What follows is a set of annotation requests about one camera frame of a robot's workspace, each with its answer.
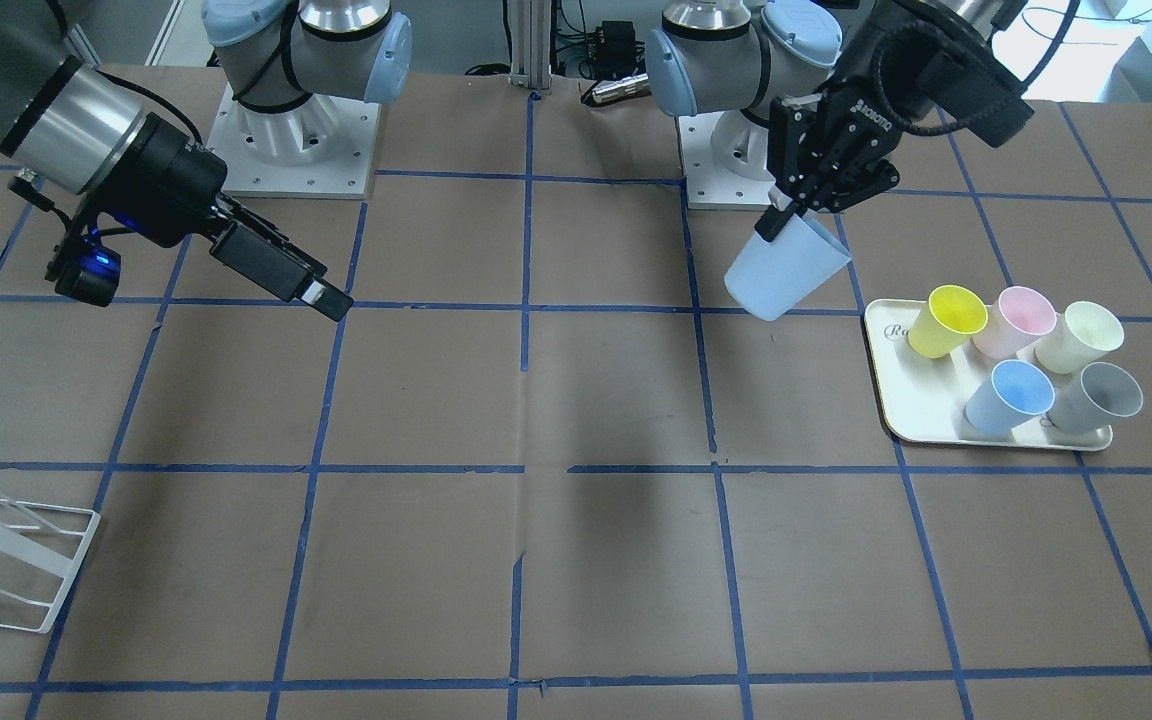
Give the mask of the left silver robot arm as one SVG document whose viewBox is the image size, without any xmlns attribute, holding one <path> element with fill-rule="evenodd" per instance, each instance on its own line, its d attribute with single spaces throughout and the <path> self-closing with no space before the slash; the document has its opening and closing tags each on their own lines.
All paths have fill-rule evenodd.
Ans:
<svg viewBox="0 0 1152 720">
<path fill-rule="evenodd" d="M 846 29 L 814 1 L 672 1 L 645 41 L 652 94 L 669 118 L 736 111 L 768 132 L 776 187 L 756 234 L 838 213 L 900 182 L 905 136 L 968 129 L 991 147 L 1018 135 L 1029 85 L 990 45 L 1020 1 L 877 1 Z"/>
</svg>

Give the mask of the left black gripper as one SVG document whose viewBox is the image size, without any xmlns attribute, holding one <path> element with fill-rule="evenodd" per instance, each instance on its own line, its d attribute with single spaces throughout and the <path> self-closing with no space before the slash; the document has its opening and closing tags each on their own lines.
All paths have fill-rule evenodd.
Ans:
<svg viewBox="0 0 1152 720">
<path fill-rule="evenodd" d="M 890 154 L 910 128 L 864 78 L 768 97 L 773 184 L 756 236 L 771 243 L 809 211 L 841 213 L 890 191 L 901 181 Z"/>
</svg>

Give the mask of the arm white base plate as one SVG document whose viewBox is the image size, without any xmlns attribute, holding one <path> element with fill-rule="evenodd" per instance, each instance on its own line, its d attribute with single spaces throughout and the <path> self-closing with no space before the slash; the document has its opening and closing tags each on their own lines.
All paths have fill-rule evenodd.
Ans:
<svg viewBox="0 0 1152 720">
<path fill-rule="evenodd" d="M 691 209 L 764 209 L 776 195 L 765 169 L 767 128 L 741 109 L 675 119 Z"/>
<path fill-rule="evenodd" d="M 265 114 L 225 88 L 206 146 L 227 164 L 223 191 L 233 197 L 365 200 L 382 109 L 314 94 L 296 109 Z"/>
</svg>

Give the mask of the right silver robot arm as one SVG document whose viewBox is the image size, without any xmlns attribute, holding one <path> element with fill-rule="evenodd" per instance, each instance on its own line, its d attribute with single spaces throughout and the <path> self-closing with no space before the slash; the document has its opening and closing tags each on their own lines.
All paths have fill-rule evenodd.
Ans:
<svg viewBox="0 0 1152 720">
<path fill-rule="evenodd" d="M 227 73 L 244 136 L 268 161 L 302 161 L 338 141 L 329 101 L 388 104 L 414 50 L 410 18 L 389 1 L 207 1 L 207 41 Z M 228 168 L 168 100 L 97 69 L 67 46 L 67 5 L 0 1 L 0 154 L 22 173 L 12 190 L 52 211 L 46 179 L 76 195 L 45 278 L 92 306 L 114 300 L 122 258 L 99 220 L 173 249 L 189 236 L 276 300 L 340 323 L 353 297 L 312 258 L 223 190 Z"/>
</svg>

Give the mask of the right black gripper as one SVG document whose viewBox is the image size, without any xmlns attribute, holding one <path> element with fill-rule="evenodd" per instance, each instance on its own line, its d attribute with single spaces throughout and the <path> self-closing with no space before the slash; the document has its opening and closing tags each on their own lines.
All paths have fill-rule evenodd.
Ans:
<svg viewBox="0 0 1152 720">
<path fill-rule="evenodd" d="M 274 223 L 225 194 L 225 179 L 227 164 L 215 152 L 146 115 L 86 206 L 164 249 L 197 234 L 212 258 L 276 300 L 301 301 L 342 323 L 353 297 L 326 282 L 326 266 Z"/>
</svg>

